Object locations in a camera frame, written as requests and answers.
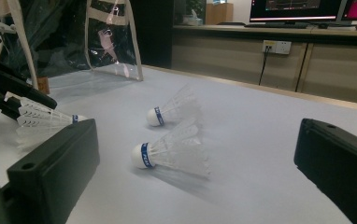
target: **electrical socket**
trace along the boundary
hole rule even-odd
[[[265,52],[267,46],[271,47],[268,53],[289,54],[292,42],[264,40],[262,52]]]

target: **transparent plastic bag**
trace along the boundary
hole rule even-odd
[[[92,69],[142,79],[135,23],[128,0],[19,2],[38,77]],[[3,39],[6,53],[3,52],[1,60],[30,77],[18,37],[4,35]]]

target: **black cable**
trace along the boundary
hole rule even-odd
[[[271,46],[265,46],[263,70],[261,71],[260,80],[258,81],[259,86],[261,85],[261,79],[263,78],[264,69],[265,69],[265,65],[266,65],[266,58],[268,57],[269,50],[271,50]]]

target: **wall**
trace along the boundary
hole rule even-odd
[[[228,0],[234,4],[234,21],[249,23],[251,0]]]

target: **black cabinet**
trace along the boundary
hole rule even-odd
[[[174,0],[130,0],[141,62],[171,68]]]

